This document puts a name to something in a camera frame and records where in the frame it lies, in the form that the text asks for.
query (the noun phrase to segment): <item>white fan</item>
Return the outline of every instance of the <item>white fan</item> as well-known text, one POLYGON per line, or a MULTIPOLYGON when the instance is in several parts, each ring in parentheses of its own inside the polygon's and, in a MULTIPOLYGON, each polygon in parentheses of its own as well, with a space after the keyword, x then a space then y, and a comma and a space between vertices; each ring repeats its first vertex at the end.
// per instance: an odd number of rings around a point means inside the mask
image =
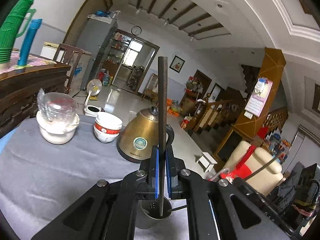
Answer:
POLYGON ((101 88, 102 88, 102 83, 99 79, 92 79, 88 83, 88 85, 87 85, 88 96, 84 102, 84 114, 85 115, 96 117, 98 112, 101 111, 101 107, 90 106, 90 105, 88 106, 90 96, 98 95, 98 93, 101 91, 101 88))

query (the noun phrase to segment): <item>beige sofa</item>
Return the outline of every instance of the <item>beige sofa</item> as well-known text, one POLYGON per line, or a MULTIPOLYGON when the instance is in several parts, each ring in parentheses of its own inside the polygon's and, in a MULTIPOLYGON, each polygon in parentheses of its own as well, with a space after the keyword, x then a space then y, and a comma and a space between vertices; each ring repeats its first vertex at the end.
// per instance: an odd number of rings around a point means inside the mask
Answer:
MULTIPOLYGON (((235 168, 235 165, 247 152, 249 146, 250 143, 241 141, 236 149, 232 152, 231 157, 228 159, 223 168, 230 168, 232 171, 235 168)), ((257 147, 245 164, 248 166, 251 172, 255 172, 264 164, 268 163, 271 159, 272 156, 270 153, 260 147, 257 147)), ((255 190, 266 196, 282 180, 283 175, 281 171, 281 165, 274 161, 268 167, 247 180, 247 183, 249 183, 255 190)))

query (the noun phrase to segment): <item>ceiling light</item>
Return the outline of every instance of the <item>ceiling light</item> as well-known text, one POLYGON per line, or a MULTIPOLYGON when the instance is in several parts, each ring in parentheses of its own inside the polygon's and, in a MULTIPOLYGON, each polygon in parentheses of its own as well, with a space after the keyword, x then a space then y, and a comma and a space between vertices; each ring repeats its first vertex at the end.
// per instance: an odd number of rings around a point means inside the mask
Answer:
POLYGON ((163 27, 166 27, 166 26, 167 26, 169 20, 170 20, 170 19, 166 19, 166 20, 164 21, 163 27))
POLYGON ((138 15, 138 13, 141 11, 141 8, 136 10, 136 15, 138 15))

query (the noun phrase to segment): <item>silver bolt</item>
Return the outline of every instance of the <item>silver bolt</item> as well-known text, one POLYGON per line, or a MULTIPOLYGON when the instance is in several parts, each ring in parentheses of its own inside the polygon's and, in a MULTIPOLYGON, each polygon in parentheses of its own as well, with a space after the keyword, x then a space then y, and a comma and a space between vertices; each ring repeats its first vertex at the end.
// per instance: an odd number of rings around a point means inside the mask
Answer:
POLYGON ((180 173, 183 176, 189 176, 191 172, 188 169, 182 169, 180 173))
POLYGON ((99 179, 97 182, 97 186, 98 187, 104 187, 105 185, 107 185, 107 181, 105 179, 99 179))
POLYGON ((137 170, 137 171, 135 171, 134 174, 136 174, 136 176, 138 176, 138 177, 142 177, 146 174, 146 172, 144 170, 137 170))
POLYGON ((229 182, 226 179, 219 179, 218 183, 220 186, 223 186, 223 187, 226 187, 229 184, 229 182))

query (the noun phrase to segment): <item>blue gripper pad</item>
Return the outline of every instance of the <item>blue gripper pad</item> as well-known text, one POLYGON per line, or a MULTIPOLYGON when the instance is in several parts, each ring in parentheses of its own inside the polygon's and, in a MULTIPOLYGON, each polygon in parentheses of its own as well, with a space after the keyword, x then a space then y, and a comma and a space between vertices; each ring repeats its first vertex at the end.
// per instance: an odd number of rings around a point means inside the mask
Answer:
POLYGON ((159 149, 157 149, 157 159, 156 159, 156 192, 155 199, 159 197, 159 149))
POLYGON ((170 176, 170 169, 169 169, 169 162, 168 162, 168 153, 167 150, 165 150, 165 170, 166 170, 166 175, 167 175, 167 187, 168 187, 168 195, 169 198, 171 198, 171 176, 170 176))

